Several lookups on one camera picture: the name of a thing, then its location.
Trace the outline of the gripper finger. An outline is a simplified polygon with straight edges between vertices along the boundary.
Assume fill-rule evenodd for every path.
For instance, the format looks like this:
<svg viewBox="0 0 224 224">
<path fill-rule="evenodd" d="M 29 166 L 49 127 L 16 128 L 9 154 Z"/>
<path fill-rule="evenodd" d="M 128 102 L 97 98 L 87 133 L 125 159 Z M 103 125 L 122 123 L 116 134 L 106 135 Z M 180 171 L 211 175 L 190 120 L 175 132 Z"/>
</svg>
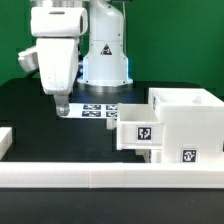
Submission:
<svg viewBox="0 0 224 224">
<path fill-rule="evenodd" d="M 68 96 L 55 95 L 54 100 L 56 104 L 56 114 L 58 116 L 67 116 L 70 112 Z"/>
</svg>

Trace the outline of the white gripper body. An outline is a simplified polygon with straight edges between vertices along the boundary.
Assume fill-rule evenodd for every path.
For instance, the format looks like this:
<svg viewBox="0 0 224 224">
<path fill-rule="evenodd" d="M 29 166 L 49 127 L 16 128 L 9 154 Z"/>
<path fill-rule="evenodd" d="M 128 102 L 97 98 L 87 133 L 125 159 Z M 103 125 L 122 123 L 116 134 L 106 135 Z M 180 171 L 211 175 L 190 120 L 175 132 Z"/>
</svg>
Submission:
<svg viewBox="0 0 224 224">
<path fill-rule="evenodd" d="M 41 83 L 49 95 L 68 95 L 78 70 L 78 44 L 74 38 L 38 38 Z"/>
</svg>

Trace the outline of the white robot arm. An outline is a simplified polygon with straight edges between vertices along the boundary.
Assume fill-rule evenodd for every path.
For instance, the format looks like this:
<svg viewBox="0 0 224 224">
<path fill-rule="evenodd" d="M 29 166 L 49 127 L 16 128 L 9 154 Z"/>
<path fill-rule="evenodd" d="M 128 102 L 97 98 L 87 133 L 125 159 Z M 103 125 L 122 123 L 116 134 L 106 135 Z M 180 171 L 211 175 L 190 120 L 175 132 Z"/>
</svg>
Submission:
<svg viewBox="0 0 224 224">
<path fill-rule="evenodd" d="M 75 85 L 114 92 L 133 83 L 124 53 L 125 16 L 112 1 L 124 0 L 30 0 L 36 44 L 18 61 L 25 71 L 40 72 L 59 116 L 69 114 Z"/>
</svg>

